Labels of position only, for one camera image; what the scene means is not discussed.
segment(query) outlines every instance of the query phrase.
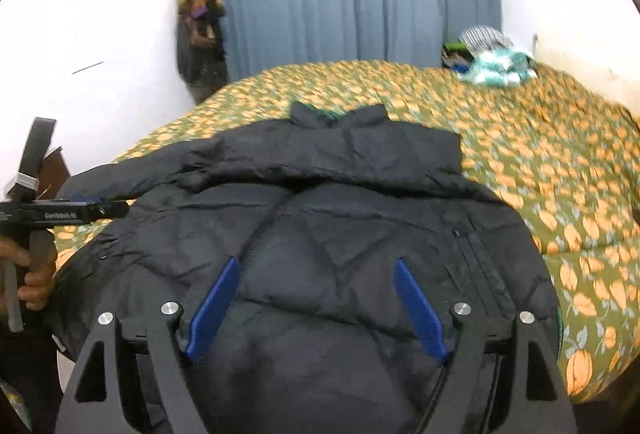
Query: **hand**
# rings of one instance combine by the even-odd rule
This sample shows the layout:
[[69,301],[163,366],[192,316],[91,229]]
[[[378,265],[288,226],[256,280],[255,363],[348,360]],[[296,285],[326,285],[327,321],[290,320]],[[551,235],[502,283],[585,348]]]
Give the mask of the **hand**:
[[[29,271],[24,276],[24,286],[18,288],[18,299],[27,302],[27,309],[40,311],[47,305],[53,289],[53,274],[56,272],[56,246],[51,244],[47,253],[47,263],[37,271]],[[8,258],[18,266],[30,266],[29,252],[14,240],[0,237],[0,258]],[[6,303],[0,288],[0,313],[6,314]]]

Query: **black puffer jacket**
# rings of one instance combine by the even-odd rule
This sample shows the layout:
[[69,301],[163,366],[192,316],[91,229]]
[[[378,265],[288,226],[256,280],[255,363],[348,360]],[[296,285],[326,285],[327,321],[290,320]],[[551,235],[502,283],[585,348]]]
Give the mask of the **black puffer jacket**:
[[460,163],[457,135],[382,105],[333,120],[294,104],[289,120],[74,176],[61,196],[138,201],[62,269],[49,322],[77,356],[100,312],[180,301],[234,257],[238,298],[189,376],[216,432],[406,432],[439,366],[396,295],[399,258],[448,344],[447,309],[464,300],[534,312],[558,350],[558,299],[526,225]]

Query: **silver screw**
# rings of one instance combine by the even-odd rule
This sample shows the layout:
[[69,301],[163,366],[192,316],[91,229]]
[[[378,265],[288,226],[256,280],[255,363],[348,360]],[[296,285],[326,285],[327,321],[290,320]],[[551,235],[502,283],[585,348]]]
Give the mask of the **silver screw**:
[[178,310],[178,305],[175,302],[165,302],[160,310],[163,315],[173,315]]
[[107,324],[111,324],[113,321],[113,313],[106,312],[98,317],[98,324],[106,326]]
[[471,306],[466,302],[458,302],[453,306],[453,311],[456,315],[462,315],[464,317],[471,312]]
[[523,324],[533,324],[535,320],[535,316],[533,316],[533,313],[531,313],[530,311],[520,312],[520,322],[522,322]]

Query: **floral bedsheet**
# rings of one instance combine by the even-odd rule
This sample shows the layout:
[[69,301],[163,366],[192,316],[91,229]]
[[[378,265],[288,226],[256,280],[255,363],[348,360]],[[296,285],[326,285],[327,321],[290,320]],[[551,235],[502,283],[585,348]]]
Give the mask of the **floral bedsheet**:
[[[638,120],[545,65],[537,80],[505,89],[388,62],[278,67],[225,87],[116,161],[286,117],[295,99],[338,111],[382,102],[392,119],[462,136],[465,175],[520,212],[546,261],[561,303],[559,367],[572,400],[603,390],[640,353]],[[58,264],[106,224],[57,229]]]

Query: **jacket sleeve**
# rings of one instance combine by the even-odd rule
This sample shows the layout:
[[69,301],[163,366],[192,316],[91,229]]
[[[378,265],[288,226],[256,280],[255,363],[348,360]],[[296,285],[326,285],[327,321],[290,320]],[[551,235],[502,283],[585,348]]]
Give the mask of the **jacket sleeve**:
[[135,199],[152,188],[171,181],[180,173],[196,169],[197,152],[212,141],[182,141],[140,158],[95,167],[66,180],[59,199]]

